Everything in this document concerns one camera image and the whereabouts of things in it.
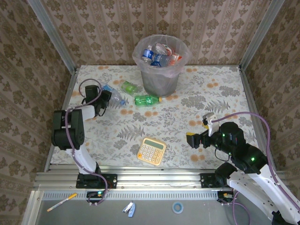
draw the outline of patterned wallpaper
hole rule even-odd
[[[0,1],[0,224],[22,221],[70,74],[26,1]]]
[[[300,1],[285,0],[246,69],[277,169],[300,198]]]
[[[42,0],[73,61],[133,65],[152,34],[183,40],[189,64],[239,64],[270,0]]]

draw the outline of yellow calculator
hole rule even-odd
[[[159,165],[166,147],[167,145],[162,141],[145,137],[137,153],[137,158],[152,165]]]

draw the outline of marker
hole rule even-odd
[[[62,200],[61,202],[57,203],[56,205],[52,206],[51,208],[47,209],[47,212],[50,212],[51,210],[55,209],[57,206],[65,203],[67,200],[74,198],[75,196],[77,196],[77,193],[74,193],[72,195],[70,195],[68,198],[66,198],[65,200]]]

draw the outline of trash bin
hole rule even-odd
[[[146,64],[142,60],[143,52],[148,45],[154,46],[156,43],[169,46],[182,58],[175,65],[168,67],[154,67]],[[167,97],[174,93],[179,74],[190,57],[190,50],[179,38],[159,34],[140,40],[132,53],[132,58],[141,70],[142,82],[146,92],[158,97]]]

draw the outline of tape roll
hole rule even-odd
[[[183,205],[180,202],[174,202],[173,206],[172,206],[172,210],[173,212],[175,212],[176,214],[180,214],[183,211]]]

